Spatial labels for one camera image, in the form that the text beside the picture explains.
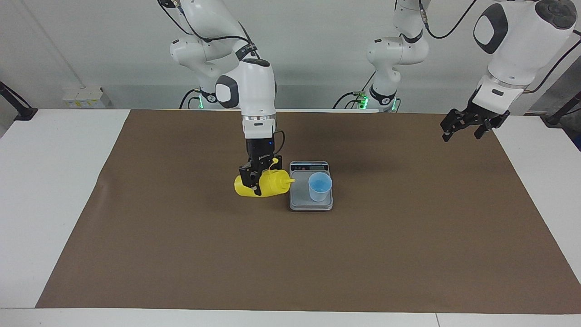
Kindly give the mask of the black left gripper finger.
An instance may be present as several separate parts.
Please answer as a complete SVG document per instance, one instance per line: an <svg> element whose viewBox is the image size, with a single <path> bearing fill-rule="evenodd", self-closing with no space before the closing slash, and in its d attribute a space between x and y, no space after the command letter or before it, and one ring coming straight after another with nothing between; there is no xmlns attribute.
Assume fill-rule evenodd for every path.
<svg viewBox="0 0 581 327"><path fill-rule="evenodd" d="M471 120L470 115L466 112L451 109L448 114L440 122L440 127L443 131L442 139L444 142L448 142L455 132L465 129L469 126Z"/></svg>
<svg viewBox="0 0 581 327"><path fill-rule="evenodd" d="M484 119L474 132L476 139L481 139L488 131L497 128L498 119Z"/></svg>

